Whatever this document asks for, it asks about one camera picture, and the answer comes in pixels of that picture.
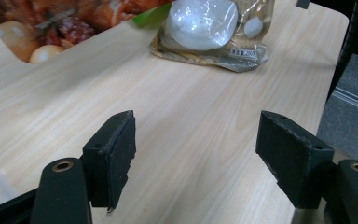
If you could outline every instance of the wooden table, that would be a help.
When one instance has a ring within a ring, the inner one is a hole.
[[[118,207],[95,223],[290,223],[295,208],[255,154],[261,110],[316,133],[348,20],[277,0],[270,60],[236,74],[155,57],[132,22],[31,65],[0,42],[0,173],[19,194],[79,157],[112,115],[133,110],[137,153]]]

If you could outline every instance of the gray carpet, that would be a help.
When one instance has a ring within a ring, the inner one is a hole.
[[[351,57],[337,88],[358,96],[358,55]],[[317,136],[358,160],[358,106],[333,94],[324,108]]]

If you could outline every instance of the gray floor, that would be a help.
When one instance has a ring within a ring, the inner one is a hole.
[[[358,97],[358,55],[351,57],[336,90]],[[317,136],[358,160],[358,104],[340,97],[337,91],[326,103]]]

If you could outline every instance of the printed egg image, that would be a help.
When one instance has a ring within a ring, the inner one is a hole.
[[[65,48],[56,45],[45,45],[34,51],[31,55],[30,63],[42,63],[63,52]]]
[[[0,38],[19,59],[26,63],[31,54],[39,48],[39,43],[32,31],[18,21],[0,24]]]

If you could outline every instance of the food wrapper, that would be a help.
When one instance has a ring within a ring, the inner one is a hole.
[[[176,0],[151,51],[178,62],[253,70],[269,59],[262,40],[273,7],[274,0]]]
[[[40,63],[122,21],[172,0],[0,0],[0,38]]]

